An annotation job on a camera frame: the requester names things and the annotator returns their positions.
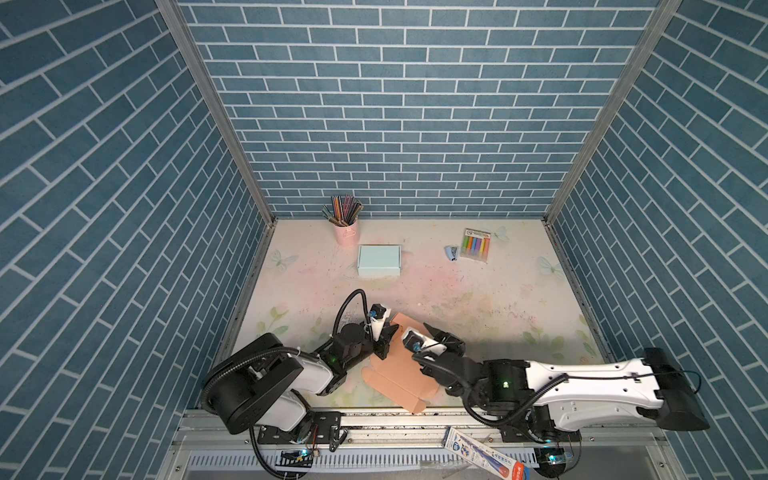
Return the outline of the pink paper box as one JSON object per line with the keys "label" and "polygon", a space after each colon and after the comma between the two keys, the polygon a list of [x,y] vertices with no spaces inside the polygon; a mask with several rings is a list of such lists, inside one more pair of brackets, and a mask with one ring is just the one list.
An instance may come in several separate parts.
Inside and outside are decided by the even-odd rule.
{"label": "pink paper box", "polygon": [[387,357],[381,360],[373,355],[371,364],[362,369],[363,381],[395,404],[412,414],[421,413],[440,390],[440,385],[421,372],[421,366],[412,359],[412,353],[403,345],[403,335],[409,327],[426,334],[424,325],[398,313],[393,322],[399,326],[390,342]]}

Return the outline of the mint green paper box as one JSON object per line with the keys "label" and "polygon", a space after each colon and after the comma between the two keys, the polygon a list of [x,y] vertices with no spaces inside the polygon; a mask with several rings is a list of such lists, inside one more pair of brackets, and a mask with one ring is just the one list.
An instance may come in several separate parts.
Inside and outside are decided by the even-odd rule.
{"label": "mint green paper box", "polygon": [[360,277],[399,276],[402,268],[401,246],[396,244],[360,245],[357,272]]}

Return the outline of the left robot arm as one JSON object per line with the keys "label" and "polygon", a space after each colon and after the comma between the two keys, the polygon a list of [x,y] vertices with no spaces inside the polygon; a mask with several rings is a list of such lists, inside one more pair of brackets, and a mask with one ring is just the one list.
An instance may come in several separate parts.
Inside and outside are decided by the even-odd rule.
{"label": "left robot arm", "polygon": [[306,352],[273,333],[261,335],[212,368],[202,381],[201,406],[231,434],[271,427],[300,442],[321,423],[300,393],[329,395],[369,357],[384,360],[398,328],[389,308],[370,305],[365,291],[356,289],[322,345]]}

